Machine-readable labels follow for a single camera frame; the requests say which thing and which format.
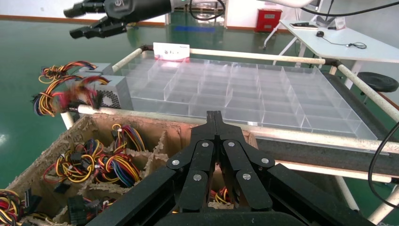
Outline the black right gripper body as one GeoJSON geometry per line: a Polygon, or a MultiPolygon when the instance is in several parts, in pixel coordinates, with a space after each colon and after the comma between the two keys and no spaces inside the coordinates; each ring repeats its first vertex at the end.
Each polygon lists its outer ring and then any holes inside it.
{"type": "Polygon", "coordinates": [[[126,23],[152,19],[172,11],[170,0],[105,0],[107,16],[126,23]]]}

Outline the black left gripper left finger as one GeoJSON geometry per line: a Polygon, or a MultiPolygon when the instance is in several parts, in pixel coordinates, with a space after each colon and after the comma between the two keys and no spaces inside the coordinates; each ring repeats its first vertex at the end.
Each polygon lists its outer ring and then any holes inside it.
{"type": "Polygon", "coordinates": [[[215,171],[215,112],[190,143],[89,222],[90,226],[179,226],[207,207],[215,171]]]}

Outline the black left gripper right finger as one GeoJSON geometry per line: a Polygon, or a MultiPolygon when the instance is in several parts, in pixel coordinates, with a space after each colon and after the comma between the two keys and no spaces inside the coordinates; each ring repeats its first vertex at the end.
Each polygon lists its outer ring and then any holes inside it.
{"type": "Polygon", "coordinates": [[[220,139],[219,161],[228,180],[229,196],[246,208],[246,225],[364,226],[367,221],[265,152],[249,145],[240,127],[215,113],[220,139]]]}

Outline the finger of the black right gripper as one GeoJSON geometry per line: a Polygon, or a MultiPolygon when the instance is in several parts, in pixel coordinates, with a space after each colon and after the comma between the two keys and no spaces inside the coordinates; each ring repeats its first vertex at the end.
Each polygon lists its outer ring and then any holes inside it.
{"type": "Polygon", "coordinates": [[[64,15],[67,18],[79,17],[87,13],[105,13],[104,0],[84,0],[75,3],[72,8],[64,10],[64,15]]]}
{"type": "Polygon", "coordinates": [[[85,37],[91,38],[107,38],[121,33],[125,33],[127,23],[121,20],[112,19],[107,16],[96,21],[90,26],[84,26],[78,29],[70,30],[69,34],[72,38],[78,39],[85,37]]]}

